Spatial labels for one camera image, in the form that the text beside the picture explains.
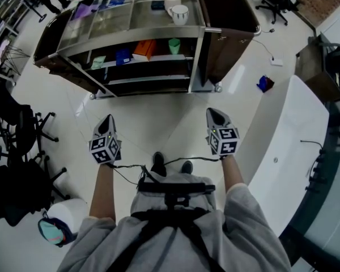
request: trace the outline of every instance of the green cup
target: green cup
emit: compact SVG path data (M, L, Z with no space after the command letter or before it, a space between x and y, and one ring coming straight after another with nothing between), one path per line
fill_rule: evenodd
M170 39L169 48L171 54L178 54L180 49L180 39Z

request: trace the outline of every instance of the glove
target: glove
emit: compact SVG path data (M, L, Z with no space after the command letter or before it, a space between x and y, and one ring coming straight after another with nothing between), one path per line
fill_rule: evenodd
M116 126L110 114L95 127L89 143L90 153L97 163L113 165L121 160L121 143L117 140Z
M234 154L240 138L238 129L232 125L229 116L220 110L208 108L206 121L208 126L206 140L212 154L219 155L221 159Z

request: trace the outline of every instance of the white tile floor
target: white tile floor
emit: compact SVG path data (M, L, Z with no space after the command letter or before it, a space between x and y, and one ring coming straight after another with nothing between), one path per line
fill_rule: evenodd
M248 0L251 7L260 0ZM42 23L32 12L20 26L17 47L33 55L46 24L54 17L44 6L39 11L48 16ZM263 42L275 58L284 66L272 66L269 54L262 45L251 42L247 50L223 79L223 92L212 94L133 96L106 100L89 100L89 93L59 76L49 75L47 69L39 69L32 57L23 68L22 75L12 95L21 104L29 104L43 115L55 112L45 131L59 137L59 143L43 138L42 145L50 156L53 172L66 167L68 172L57 180L61 189L72 196L91 203L98 165L87 151L94 126L99 119L111 113L116 120L119 138L122 140L122 157L118 164L146 164L151 167L152 154L162 151L168 160L178 157L211 156L205 141L208 107L219 108L231 117L243 139L260 102L262 93L256 87L259 78L266 74L275 83L294 73L295 54L307 44L311 29L293 13L287 13L289 25L281 21L272 25L271 13L254 10L264 31L256 40ZM234 77L241 75L236 89L230 88ZM179 169L182 163L172 166ZM120 170L131 181L137 181L139 169ZM194 174L207 176L216 184L222 178L219 163L194 162ZM115 201L117 220L129 215L135 186L115 173Z

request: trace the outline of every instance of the orange box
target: orange box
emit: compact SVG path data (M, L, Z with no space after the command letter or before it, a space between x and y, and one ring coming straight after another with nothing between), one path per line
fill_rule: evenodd
M141 40L138 42L133 58L137 61L150 61L150 58L155 50L156 40Z

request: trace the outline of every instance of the paper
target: paper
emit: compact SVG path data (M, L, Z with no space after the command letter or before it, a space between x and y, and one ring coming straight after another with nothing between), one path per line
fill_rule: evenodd
M91 66L91 70L100 69L105 59L106 59L106 56L94 58L92 66Z

